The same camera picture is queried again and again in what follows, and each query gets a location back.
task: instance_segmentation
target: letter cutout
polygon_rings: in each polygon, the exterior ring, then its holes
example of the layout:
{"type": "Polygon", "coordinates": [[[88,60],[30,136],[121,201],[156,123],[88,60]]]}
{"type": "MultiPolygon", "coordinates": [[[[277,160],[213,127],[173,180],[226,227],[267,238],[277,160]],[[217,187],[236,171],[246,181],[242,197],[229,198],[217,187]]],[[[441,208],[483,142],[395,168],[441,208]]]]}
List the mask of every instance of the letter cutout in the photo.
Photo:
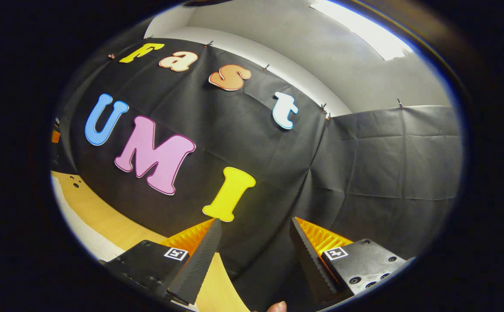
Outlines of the letter cutout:
{"type": "Polygon", "coordinates": [[[184,72],[188,69],[188,66],[194,63],[198,59],[196,53],[189,51],[179,51],[173,53],[173,56],[166,57],[165,59],[159,61],[158,65],[163,68],[171,68],[175,72],[184,72]]]}
{"type": "Polygon", "coordinates": [[[208,81],[227,91],[236,91],[244,85],[243,79],[250,79],[252,73],[238,65],[225,65],[219,73],[212,73],[208,81]]]}
{"type": "Polygon", "coordinates": [[[283,129],[292,129],[293,124],[292,121],[288,120],[288,115],[290,112],[298,114],[298,107],[294,104],[294,97],[281,92],[276,92],[275,96],[278,100],[273,108],[273,119],[283,129]]]}
{"type": "Polygon", "coordinates": [[[225,182],[219,189],[216,198],[209,206],[204,206],[202,212],[221,221],[233,221],[233,209],[246,189],[256,185],[256,180],[248,173],[233,167],[223,169],[225,182]]]}
{"type": "Polygon", "coordinates": [[[153,189],[166,194],[175,194],[173,182],[179,171],[181,163],[187,154],[194,151],[194,142],[175,134],[154,148],[155,122],[144,116],[135,117],[135,130],[121,156],[115,158],[115,164],[125,172],[131,172],[133,165],[131,160],[135,156],[135,174],[141,178],[154,165],[157,167],[152,175],[146,178],[147,183],[153,189]]]}
{"type": "Polygon", "coordinates": [[[159,50],[163,48],[165,44],[163,43],[146,43],[142,47],[140,47],[137,51],[134,51],[130,55],[127,55],[126,57],[122,58],[119,60],[120,63],[131,63],[135,57],[141,57],[143,55],[146,55],[148,52],[152,50],[159,50]]]}
{"type": "Polygon", "coordinates": [[[110,114],[106,125],[101,132],[97,132],[96,122],[98,121],[98,117],[100,117],[100,115],[104,111],[104,108],[106,108],[106,106],[108,106],[112,102],[112,100],[113,99],[109,94],[104,93],[100,95],[100,97],[98,97],[98,102],[96,102],[96,105],[94,106],[92,112],[90,112],[90,115],[86,120],[86,125],[84,125],[84,135],[86,136],[86,139],[90,142],[90,144],[94,146],[101,146],[108,140],[110,134],[112,133],[113,127],[115,127],[115,124],[119,120],[121,114],[124,114],[129,110],[129,105],[127,105],[125,102],[116,101],[113,104],[113,112],[110,114]]]}

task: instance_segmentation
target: wooden surface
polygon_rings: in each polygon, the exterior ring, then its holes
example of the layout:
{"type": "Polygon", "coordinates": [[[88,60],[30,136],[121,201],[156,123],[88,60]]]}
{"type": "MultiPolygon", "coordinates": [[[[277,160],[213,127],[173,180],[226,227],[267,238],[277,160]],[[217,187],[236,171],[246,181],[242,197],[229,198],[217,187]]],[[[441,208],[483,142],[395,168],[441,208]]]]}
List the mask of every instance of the wooden surface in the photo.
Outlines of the wooden surface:
{"type": "MultiPolygon", "coordinates": [[[[53,171],[52,176],[58,178],[65,200],[82,221],[117,247],[127,250],[144,239],[155,243],[166,239],[116,211],[98,197],[80,176],[53,171]]],[[[212,259],[196,305],[200,312],[250,311],[236,293],[219,253],[212,259]]]]}

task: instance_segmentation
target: ceiling light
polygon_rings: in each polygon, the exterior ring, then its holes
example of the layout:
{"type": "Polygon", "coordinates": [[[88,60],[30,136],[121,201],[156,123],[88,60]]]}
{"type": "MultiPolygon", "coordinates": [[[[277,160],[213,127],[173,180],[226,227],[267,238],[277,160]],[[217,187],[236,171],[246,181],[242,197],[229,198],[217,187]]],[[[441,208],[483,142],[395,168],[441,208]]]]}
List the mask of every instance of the ceiling light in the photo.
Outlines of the ceiling light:
{"type": "Polygon", "coordinates": [[[406,56],[404,51],[412,51],[406,43],[382,26],[338,4],[327,0],[319,0],[310,7],[336,20],[351,32],[357,34],[385,61],[404,57],[406,56]]]}

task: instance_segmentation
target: pink letter m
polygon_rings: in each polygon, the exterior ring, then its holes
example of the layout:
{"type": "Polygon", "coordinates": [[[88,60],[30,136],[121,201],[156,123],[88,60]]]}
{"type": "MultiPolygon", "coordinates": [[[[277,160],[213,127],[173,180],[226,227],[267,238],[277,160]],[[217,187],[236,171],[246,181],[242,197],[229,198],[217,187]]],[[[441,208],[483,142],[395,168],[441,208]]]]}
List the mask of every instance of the pink letter m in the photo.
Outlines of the pink letter m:
{"type": "Polygon", "coordinates": [[[154,165],[158,165],[146,181],[155,190],[166,195],[175,194],[173,182],[185,156],[196,148],[194,142],[175,134],[154,148],[155,123],[144,116],[135,118],[135,130],[121,156],[115,158],[115,164],[125,172],[131,172],[131,160],[135,157],[135,172],[141,178],[154,165]]]}

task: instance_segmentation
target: blue letter u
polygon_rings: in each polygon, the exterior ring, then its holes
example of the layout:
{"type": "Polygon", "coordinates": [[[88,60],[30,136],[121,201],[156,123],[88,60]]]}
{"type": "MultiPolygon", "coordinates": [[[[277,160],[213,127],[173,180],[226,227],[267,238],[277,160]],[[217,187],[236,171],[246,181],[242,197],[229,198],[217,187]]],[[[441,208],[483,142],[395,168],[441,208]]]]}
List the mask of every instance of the blue letter u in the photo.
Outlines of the blue letter u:
{"type": "Polygon", "coordinates": [[[110,137],[113,127],[115,127],[115,124],[119,120],[121,114],[126,113],[129,110],[129,105],[122,101],[116,101],[113,104],[113,112],[108,118],[106,125],[101,132],[96,132],[96,129],[94,127],[96,126],[98,117],[100,117],[104,108],[106,108],[106,106],[108,106],[112,102],[112,100],[112,97],[106,93],[100,95],[100,97],[98,97],[98,102],[96,103],[94,109],[92,109],[92,112],[86,120],[86,126],[84,126],[84,134],[86,136],[86,139],[92,145],[101,146],[102,144],[104,144],[108,140],[108,137],[110,137]]]}

